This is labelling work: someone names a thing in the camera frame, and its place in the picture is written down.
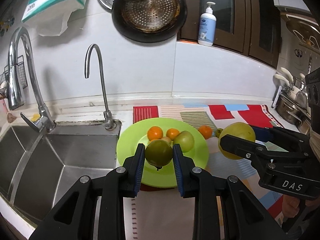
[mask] plate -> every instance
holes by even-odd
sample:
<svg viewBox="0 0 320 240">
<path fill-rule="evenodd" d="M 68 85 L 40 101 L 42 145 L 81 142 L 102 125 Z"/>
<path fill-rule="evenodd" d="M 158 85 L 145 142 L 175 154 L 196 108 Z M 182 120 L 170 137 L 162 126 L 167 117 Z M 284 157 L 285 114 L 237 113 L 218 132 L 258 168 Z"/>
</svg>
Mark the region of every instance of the plate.
<svg viewBox="0 0 320 240">
<path fill-rule="evenodd" d="M 138 143 L 143 143 L 147 147 L 149 143 L 147 132 L 152 126 L 161 127 L 164 135 L 170 128 L 176 128 L 180 132 L 189 131 L 195 139 L 195 146 L 189 152 L 183 153 L 183 155 L 192 158 L 197 167 L 203 169 L 206 167 L 209 159 L 209 149 L 205 139 L 198 130 L 185 122 L 162 117 L 139 121 L 131 125 L 121 134 L 116 151 L 117 158 L 121 165 L 123 165 L 127 157 L 134 155 Z M 159 171 L 145 160 L 141 182 L 152 187 L 176 187 L 177 181 L 172 160 Z"/>
</svg>

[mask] wire basket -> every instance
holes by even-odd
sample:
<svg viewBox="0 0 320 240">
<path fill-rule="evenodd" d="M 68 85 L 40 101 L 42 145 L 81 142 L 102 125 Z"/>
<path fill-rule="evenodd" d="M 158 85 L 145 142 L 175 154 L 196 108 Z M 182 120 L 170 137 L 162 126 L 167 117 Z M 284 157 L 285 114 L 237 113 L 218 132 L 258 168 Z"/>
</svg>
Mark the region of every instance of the wire basket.
<svg viewBox="0 0 320 240">
<path fill-rule="evenodd" d="M 24 68 L 24 60 L 23 55 L 18 57 L 18 61 L 21 60 L 21 62 L 18 63 L 18 74 L 20 77 L 21 85 L 23 88 L 26 88 L 28 86 L 27 77 L 26 77 L 26 70 Z M 9 80 L 9 68 L 8 66 L 4 67 L 4 72 L 0 76 L 0 85 L 4 81 Z M 5 88 L 0 89 L 0 99 L 7 98 L 7 90 L 8 90 L 8 84 Z"/>
</svg>

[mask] metal screw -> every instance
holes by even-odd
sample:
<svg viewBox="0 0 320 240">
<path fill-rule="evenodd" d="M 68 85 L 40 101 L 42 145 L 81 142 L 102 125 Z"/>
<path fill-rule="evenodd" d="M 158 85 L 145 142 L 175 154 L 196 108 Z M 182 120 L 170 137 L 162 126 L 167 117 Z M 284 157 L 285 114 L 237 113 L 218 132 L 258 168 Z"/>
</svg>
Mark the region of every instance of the metal screw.
<svg viewBox="0 0 320 240">
<path fill-rule="evenodd" d="M 276 165 L 274 163 L 268 163 L 268 167 L 270 169 L 274 169 L 276 167 Z"/>
<path fill-rule="evenodd" d="M 124 172 L 125 172 L 125 167 L 118 167 L 118 168 L 116 169 L 116 172 L 118 172 L 118 173 L 124 173 Z"/>
<path fill-rule="evenodd" d="M 202 169 L 199 168 L 199 167 L 194 167 L 194 168 L 192 168 L 192 171 L 193 171 L 194 173 L 201 173 L 201 172 L 202 172 Z"/>
<path fill-rule="evenodd" d="M 233 182 L 233 183 L 236 183 L 236 182 L 238 182 L 238 177 L 232 175 L 232 176 L 229 177 L 229 180 L 230 180 L 231 182 Z"/>
<path fill-rule="evenodd" d="M 80 178 L 80 182 L 81 183 L 87 183 L 89 181 L 89 177 L 88 176 L 82 176 L 81 178 Z"/>
</svg>

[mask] tissue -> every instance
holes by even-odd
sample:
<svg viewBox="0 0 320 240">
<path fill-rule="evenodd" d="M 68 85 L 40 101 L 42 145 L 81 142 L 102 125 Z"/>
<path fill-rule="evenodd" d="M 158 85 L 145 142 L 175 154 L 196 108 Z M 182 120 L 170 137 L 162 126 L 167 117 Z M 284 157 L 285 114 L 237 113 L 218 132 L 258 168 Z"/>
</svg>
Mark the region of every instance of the tissue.
<svg viewBox="0 0 320 240">
<path fill-rule="evenodd" d="M 60 36 L 68 28 L 73 11 L 83 9 L 86 0 L 29 0 L 22 22 L 41 36 Z"/>
</svg>

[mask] stainless steel sink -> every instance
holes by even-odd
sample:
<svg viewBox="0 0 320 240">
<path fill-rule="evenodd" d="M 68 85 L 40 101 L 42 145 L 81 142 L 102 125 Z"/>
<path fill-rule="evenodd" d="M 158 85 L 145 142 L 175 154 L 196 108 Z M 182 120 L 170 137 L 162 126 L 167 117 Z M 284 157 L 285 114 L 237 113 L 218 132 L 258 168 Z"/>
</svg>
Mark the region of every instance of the stainless steel sink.
<svg viewBox="0 0 320 240">
<path fill-rule="evenodd" d="M 107 131 L 100 124 L 69 124 L 35 137 L 29 127 L 23 127 L 24 133 L 21 127 L 12 127 L 0 142 L 1 159 L 2 155 L 15 156 L 11 169 L 0 171 L 0 178 L 7 173 L 0 179 L 1 193 L 27 219 L 39 224 L 79 177 L 102 177 L 115 167 L 120 126 L 118 121 L 115 130 Z"/>
</svg>

